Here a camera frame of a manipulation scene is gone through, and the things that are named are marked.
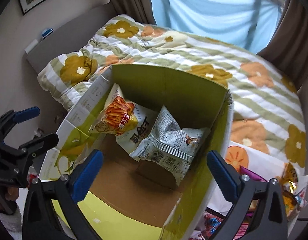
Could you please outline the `person's left hand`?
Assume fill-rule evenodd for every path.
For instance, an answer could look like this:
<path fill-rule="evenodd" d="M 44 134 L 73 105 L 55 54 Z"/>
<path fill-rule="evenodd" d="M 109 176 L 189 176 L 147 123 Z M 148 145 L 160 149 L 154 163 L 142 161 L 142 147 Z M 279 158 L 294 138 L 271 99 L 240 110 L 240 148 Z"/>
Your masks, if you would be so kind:
<path fill-rule="evenodd" d="M 16 200 L 19 197 L 17 187 L 0 185 L 0 213 L 12 215 L 17 210 Z"/>

